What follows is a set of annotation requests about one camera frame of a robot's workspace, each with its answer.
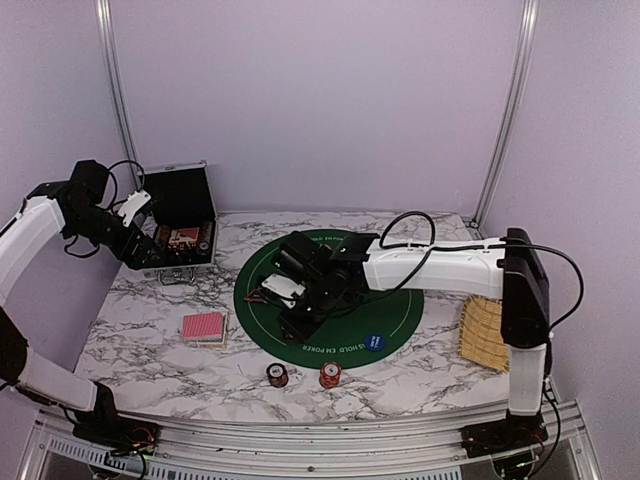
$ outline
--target poker chip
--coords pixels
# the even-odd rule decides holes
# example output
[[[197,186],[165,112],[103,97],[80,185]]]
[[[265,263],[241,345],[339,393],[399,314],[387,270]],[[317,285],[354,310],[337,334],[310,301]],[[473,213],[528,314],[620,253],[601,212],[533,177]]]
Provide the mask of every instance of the poker chip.
[[[325,363],[320,369],[320,385],[324,388],[334,388],[340,383],[342,367],[335,362]]]
[[[283,388],[289,383],[287,369],[281,363],[272,363],[267,367],[269,383],[276,388]]]

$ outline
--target deck of cards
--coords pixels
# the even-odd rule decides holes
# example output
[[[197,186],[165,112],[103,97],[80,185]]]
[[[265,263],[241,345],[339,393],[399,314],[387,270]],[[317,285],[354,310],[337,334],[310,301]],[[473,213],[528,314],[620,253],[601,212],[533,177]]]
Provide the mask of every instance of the deck of cards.
[[[182,338],[195,347],[224,348],[227,344],[227,312],[187,315],[182,322]]]

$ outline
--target green circular mat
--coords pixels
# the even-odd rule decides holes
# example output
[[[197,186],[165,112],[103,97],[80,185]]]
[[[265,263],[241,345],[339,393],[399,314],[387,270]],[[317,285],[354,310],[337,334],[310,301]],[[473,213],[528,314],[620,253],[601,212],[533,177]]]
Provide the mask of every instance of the green circular mat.
[[[344,230],[308,230],[303,232],[316,242],[337,247],[350,232]],[[274,240],[244,264],[234,291],[234,304],[240,324],[249,337],[271,355],[289,363],[320,368],[326,362],[337,362],[342,368],[354,368],[376,362],[400,348],[413,335],[424,307],[421,290],[401,290],[384,300],[362,305],[340,318],[329,318],[304,345],[289,345],[282,339],[277,317],[279,309],[244,299],[257,287],[259,277],[280,273],[271,264],[285,237]],[[370,293],[365,302],[382,292]],[[369,334],[382,335],[387,344],[380,352],[364,346]]]

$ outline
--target yellow textured pad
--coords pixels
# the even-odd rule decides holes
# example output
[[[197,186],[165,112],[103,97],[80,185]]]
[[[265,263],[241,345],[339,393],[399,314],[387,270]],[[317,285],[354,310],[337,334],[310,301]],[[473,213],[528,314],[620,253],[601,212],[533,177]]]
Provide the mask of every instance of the yellow textured pad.
[[[473,295],[460,317],[458,354],[485,367],[509,371],[509,353],[500,335],[502,302]]]

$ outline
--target vertical metal pole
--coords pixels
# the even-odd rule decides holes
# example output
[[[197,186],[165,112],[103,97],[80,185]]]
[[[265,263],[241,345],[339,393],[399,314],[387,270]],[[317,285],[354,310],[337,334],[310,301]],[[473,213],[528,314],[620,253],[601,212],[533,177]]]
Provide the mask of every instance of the vertical metal pole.
[[[509,97],[507,105],[502,117],[500,132],[493,151],[491,165],[487,173],[487,178],[478,200],[476,211],[473,215],[473,221],[479,226],[486,219],[491,200],[498,185],[500,171],[504,164],[504,159],[509,146],[509,139],[513,129],[518,106],[522,100],[524,84],[529,70],[531,60],[531,52],[533,50],[533,38],[538,18],[538,0],[525,0],[522,12],[522,25],[520,26],[520,36],[518,38],[518,48],[516,51],[516,60],[513,67],[513,76],[511,77],[511,86],[509,87]]]
[[[138,162],[138,155],[133,143],[129,119],[127,117],[127,108],[124,101],[124,92],[122,90],[122,82],[120,80],[120,71],[118,69],[118,56],[116,53],[116,42],[113,35],[113,25],[111,23],[111,2],[110,0],[96,0],[96,13],[98,15],[98,27],[100,30],[100,39],[102,41],[102,49],[104,54],[107,76],[109,78],[109,86],[111,89],[111,99],[116,114],[118,130],[120,132],[120,141],[124,148],[125,154],[129,160]],[[136,188],[141,186],[140,179],[136,174],[136,168],[129,165],[131,175]]]

